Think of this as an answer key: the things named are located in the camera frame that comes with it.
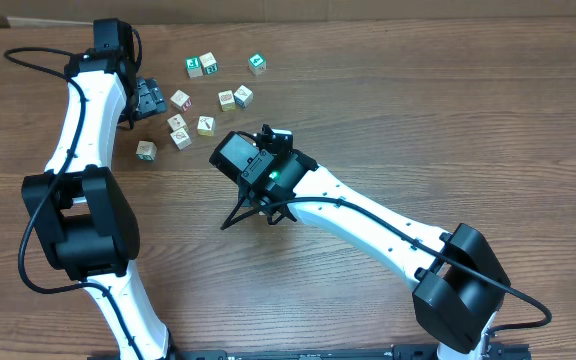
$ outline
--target wall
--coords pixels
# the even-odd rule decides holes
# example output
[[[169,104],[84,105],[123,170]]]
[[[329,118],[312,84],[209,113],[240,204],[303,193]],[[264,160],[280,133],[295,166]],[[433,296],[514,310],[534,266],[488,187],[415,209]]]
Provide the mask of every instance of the wall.
[[[0,0],[0,14],[132,24],[576,16],[576,0]]]

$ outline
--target cube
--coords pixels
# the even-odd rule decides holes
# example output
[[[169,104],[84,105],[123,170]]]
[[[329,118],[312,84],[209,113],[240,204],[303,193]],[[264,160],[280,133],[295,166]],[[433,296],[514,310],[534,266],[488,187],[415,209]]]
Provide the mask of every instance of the cube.
[[[201,64],[199,63],[198,57],[186,59],[186,71],[188,71],[188,76],[191,79],[194,77],[202,76],[204,74],[201,70]]]
[[[179,150],[183,150],[188,145],[192,144],[192,141],[190,141],[190,136],[188,136],[188,133],[183,128],[170,134],[170,137],[175,142]]]
[[[212,53],[201,55],[199,61],[201,62],[201,66],[204,68],[206,75],[214,74],[219,70],[217,60],[212,56]]]
[[[250,59],[248,59],[248,67],[255,75],[261,75],[266,71],[266,58],[261,56],[260,53],[256,53]]]
[[[181,90],[177,90],[175,95],[173,95],[170,98],[170,101],[172,101],[172,106],[179,109],[179,111],[181,111],[182,113],[186,112],[186,110],[188,110],[190,105],[192,105],[192,102],[190,101],[190,96],[186,95]]]
[[[237,91],[235,91],[235,102],[241,107],[247,107],[252,102],[252,91],[247,87],[241,85]]]
[[[217,130],[217,123],[215,123],[215,118],[208,116],[199,117],[199,122],[197,122],[197,132],[199,135],[215,136],[215,130]]]
[[[232,96],[232,91],[224,91],[219,93],[219,103],[221,110],[228,111],[235,109],[235,98]]]
[[[168,125],[170,125],[170,130],[172,131],[177,131],[183,128],[186,130],[186,132],[188,132],[188,125],[186,125],[184,118],[182,118],[179,114],[168,119]]]
[[[137,145],[137,158],[146,161],[155,161],[157,147],[150,141],[140,141]]]

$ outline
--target block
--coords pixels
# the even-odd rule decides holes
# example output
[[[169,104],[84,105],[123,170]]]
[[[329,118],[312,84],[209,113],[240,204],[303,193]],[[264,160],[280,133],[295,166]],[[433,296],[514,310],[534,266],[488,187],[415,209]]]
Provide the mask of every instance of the block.
[[[192,144],[192,141],[190,141],[190,136],[188,136],[188,133],[183,128],[170,134],[170,137],[175,142],[179,150],[183,150],[188,145]]]
[[[232,96],[232,91],[224,91],[219,93],[219,103],[221,104],[221,110],[228,111],[235,109],[235,98]]]
[[[255,75],[261,75],[266,71],[266,58],[264,58],[260,53],[256,53],[250,59],[248,59],[248,67]]]
[[[197,122],[197,132],[199,135],[215,136],[215,130],[217,130],[215,118],[208,116],[199,117],[199,122]]]
[[[186,130],[186,132],[188,132],[188,125],[186,125],[184,118],[182,118],[179,114],[168,119],[168,125],[170,125],[170,130],[172,131],[177,131],[183,128]]]
[[[190,96],[186,95],[181,90],[177,90],[175,95],[173,95],[170,98],[170,101],[172,101],[172,106],[179,109],[179,111],[181,111],[182,113],[186,112],[186,110],[188,110],[190,105],[192,105],[192,102],[190,101]]]
[[[201,64],[199,63],[198,57],[186,59],[186,71],[188,71],[188,76],[191,79],[194,77],[202,76],[204,74],[201,70]]]
[[[241,85],[239,89],[235,91],[235,102],[241,107],[248,107],[252,102],[252,91]]]
[[[212,56],[212,53],[201,55],[199,61],[201,62],[201,67],[204,68],[206,75],[214,74],[219,70],[217,60]]]
[[[157,147],[150,141],[140,141],[137,145],[137,157],[141,160],[155,161]]]

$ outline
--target wooden table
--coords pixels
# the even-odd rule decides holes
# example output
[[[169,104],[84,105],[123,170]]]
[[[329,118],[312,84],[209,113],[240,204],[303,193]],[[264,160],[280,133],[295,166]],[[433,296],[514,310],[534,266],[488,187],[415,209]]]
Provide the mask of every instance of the wooden table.
[[[183,349],[286,350],[433,343],[410,292],[385,267],[314,228],[259,217],[219,224],[236,187],[208,157],[230,130],[263,123],[393,210],[452,230],[482,231],[512,283],[547,304],[547,328],[501,334],[535,359],[576,359],[576,19],[387,21],[139,27],[143,76],[191,95],[184,118],[214,115],[218,136],[179,152],[168,113],[118,131],[113,173],[137,215],[140,274]],[[116,344],[83,292],[44,296],[17,274],[28,214],[24,176],[51,157],[66,85],[9,63],[16,46],[83,51],[90,28],[0,30],[0,359],[84,359]],[[189,80],[184,59],[212,51],[214,76]],[[267,73],[246,59],[261,51]],[[67,59],[24,59],[62,69]],[[245,84],[252,105],[219,111]],[[147,163],[139,140],[158,146]],[[27,264],[45,286],[67,283],[33,236]],[[537,319],[507,298],[497,323]]]

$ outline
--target white cube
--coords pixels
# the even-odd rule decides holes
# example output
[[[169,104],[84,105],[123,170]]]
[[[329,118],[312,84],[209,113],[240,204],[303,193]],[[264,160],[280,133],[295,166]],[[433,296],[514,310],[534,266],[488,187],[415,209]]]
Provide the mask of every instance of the white cube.
[[[201,64],[198,57],[191,57],[186,59],[186,71],[188,76],[192,79],[194,77],[202,76],[204,72],[201,70]]]
[[[212,53],[201,55],[199,61],[201,62],[201,66],[204,68],[206,75],[214,74],[219,70],[217,60],[212,56]]]
[[[182,118],[181,115],[179,114],[168,119],[168,125],[170,126],[170,130],[172,131],[177,131],[183,128],[184,130],[186,130],[186,132],[188,132],[188,125],[186,125],[184,118]]]
[[[221,110],[228,111],[235,109],[235,98],[232,95],[232,91],[224,91],[219,93],[219,103],[221,104]]]
[[[197,132],[199,135],[215,136],[215,130],[217,130],[215,118],[209,116],[199,117],[199,121],[197,122]]]
[[[141,160],[155,161],[157,147],[150,141],[140,141],[137,145],[137,157]]]
[[[190,141],[190,136],[188,136],[188,133],[184,129],[175,131],[174,133],[170,134],[170,137],[175,142],[179,150],[183,150],[185,147],[192,144],[192,141]]]
[[[192,102],[190,101],[190,96],[186,95],[186,93],[184,93],[181,90],[177,90],[175,95],[173,95],[170,98],[170,101],[172,101],[172,106],[179,109],[179,111],[181,111],[182,113],[186,112],[186,110],[188,110],[190,105],[192,105]]]
[[[266,65],[266,58],[264,58],[260,53],[256,53],[248,59],[248,68],[255,75],[261,75],[266,71]]]
[[[252,91],[247,87],[241,85],[237,91],[235,91],[235,102],[241,107],[247,107],[252,101]]]

